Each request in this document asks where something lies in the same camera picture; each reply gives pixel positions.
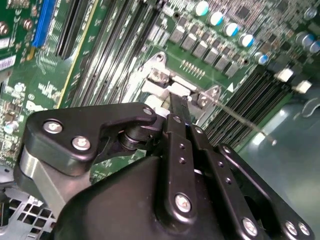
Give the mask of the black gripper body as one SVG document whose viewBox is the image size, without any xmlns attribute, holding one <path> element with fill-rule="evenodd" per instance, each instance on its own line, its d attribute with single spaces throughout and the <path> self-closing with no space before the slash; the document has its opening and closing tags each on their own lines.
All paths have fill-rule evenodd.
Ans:
<svg viewBox="0 0 320 240">
<path fill-rule="evenodd" d="M 233 240 L 235 235 L 210 198 L 205 178 L 195 173 L 197 219 L 173 233 L 156 217 L 160 159 L 128 165 L 75 195 L 53 229 L 56 240 Z"/>
</svg>

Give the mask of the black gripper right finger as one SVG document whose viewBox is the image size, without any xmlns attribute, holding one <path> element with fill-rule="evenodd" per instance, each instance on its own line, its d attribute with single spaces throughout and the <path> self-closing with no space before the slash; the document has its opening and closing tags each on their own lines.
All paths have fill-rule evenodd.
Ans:
<svg viewBox="0 0 320 240">
<path fill-rule="evenodd" d="M 311 227 L 228 145 L 213 147 L 204 131 L 188 133 L 200 171 L 209 178 L 218 219 L 230 240 L 314 240 Z"/>
</svg>

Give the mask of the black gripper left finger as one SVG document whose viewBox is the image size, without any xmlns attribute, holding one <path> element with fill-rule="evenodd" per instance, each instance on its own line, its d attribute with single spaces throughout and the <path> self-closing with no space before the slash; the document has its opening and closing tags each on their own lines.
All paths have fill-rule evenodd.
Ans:
<svg viewBox="0 0 320 240">
<path fill-rule="evenodd" d="M 141 102 L 38 111 L 25 124 L 19 169 L 56 221 L 78 193 L 150 157 L 160 159 L 155 215 L 166 228 L 198 217 L 194 152 L 186 101 L 171 95 L 160 115 Z"/>
</svg>

